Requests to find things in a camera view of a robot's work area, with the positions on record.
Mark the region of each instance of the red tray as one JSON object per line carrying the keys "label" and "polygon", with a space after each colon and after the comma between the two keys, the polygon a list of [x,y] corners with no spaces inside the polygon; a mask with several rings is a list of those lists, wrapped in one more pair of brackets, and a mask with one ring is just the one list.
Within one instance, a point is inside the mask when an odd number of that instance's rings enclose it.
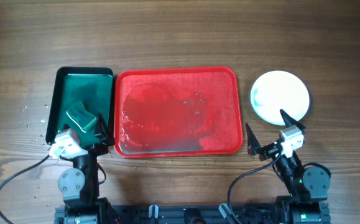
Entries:
{"label": "red tray", "polygon": [[230,154],[243,143],[228,67],[125,71],[116,80],[115,150],[127,158]]}

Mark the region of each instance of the tabletop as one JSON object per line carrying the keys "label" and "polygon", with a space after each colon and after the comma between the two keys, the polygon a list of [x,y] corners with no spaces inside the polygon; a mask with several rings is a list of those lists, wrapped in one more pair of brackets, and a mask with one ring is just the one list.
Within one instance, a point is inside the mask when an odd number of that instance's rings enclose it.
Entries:
{"label": "tabletop", "polygon": [[[360,1],[7,2],[0,0],[0,184],[48,154],[44,134],[60,67],[120,74],[225,65],[238,78],[242,121],[261,144],[281,127],[255,114],[251,86],[265,72],[285,70],[303,80],[312,100],[298,156],[332,171],[333,223],[360,223]],[[245,144],[224,156],[129,160],[113,151],[98,162],[108,175],[100,195],[115,205],[217,205],[238,175],[266,164]],[[20,175],[1,191],[1,210],[14,223],[52,223],[63,205],[57,180],[69,167],[49,159]],[[288,192],[267,169],[240,180],[233,203],[278,195]]]}

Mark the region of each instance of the wooden table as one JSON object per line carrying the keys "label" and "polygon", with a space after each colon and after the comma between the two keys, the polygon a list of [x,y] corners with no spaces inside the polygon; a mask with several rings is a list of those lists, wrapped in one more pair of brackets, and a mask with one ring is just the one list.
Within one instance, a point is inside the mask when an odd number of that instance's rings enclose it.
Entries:
{"label": "wooden table", "polygon": [[[331,169],[333,223],[360,223],[360,1],[3,2],[0,183],[47,155],[47,122],[41,121],[48,121],[62,66],[109,67],[119,74],[226,65],[239,79],[242,119],[262,144],[280,127],[255,114],[249,92],[263,73],[285,70],[305,82],[312,99],[303,119],[307,143],[298,155]],[[99,162],[108,173],[101,196],[116,205],[223,203],[235,177],[265,164],[244,145],[229,156],[143,161],[112,152]],[[49,159],[14,179],[0,194],[1,210],[14,223],[52,223],[54,208],[63,204],[57,179],[69,167]],[[273,202],[277,195],[287,191],[271,169],[233,190],[234,203]]]}

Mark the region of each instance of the wood grain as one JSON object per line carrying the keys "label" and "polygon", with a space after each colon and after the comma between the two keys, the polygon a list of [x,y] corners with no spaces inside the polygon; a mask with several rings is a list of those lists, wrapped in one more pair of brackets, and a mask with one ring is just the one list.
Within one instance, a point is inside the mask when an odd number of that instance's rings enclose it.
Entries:
{"label": "wood grain", "polygon": [[[62,66],[109,67],[117,74],[229,66],[239,79],[242,119],[262,144],[280,128],[255,114],[249,91],[263,73],[286,70],[306,83],[312,98],[303,119],[307,143],[298,155],[332,170],[333,223],[360,223],[360,1],[4,2],[0,183],[47,154],[40,136],[47,123],[40,120],[48,120],[44,104],[51,103]],[[230,156],[171,159],[100,157],[108,173],[101,196],[116,205],[219,204],[236,176],[263,164],[245,147]],[[52,223],[54,208],[63,204],[57,179],[69,167],[48,160],[14,179],[0,194],[2,211],[14,223]],[[233,200],[271,202],[286,194],[275,174],[263,170],[241,180]]]}

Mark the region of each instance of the sponge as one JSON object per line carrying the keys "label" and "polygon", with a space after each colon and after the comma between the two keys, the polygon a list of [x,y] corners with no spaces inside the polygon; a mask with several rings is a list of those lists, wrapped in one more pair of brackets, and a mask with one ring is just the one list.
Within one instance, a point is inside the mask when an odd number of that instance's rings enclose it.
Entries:
{"label": "sponge", "polygon": [[67,109],[67,115],[84,133],[93,127],[97,121],[97,118],[86,110],[82,101],[72,104]]}

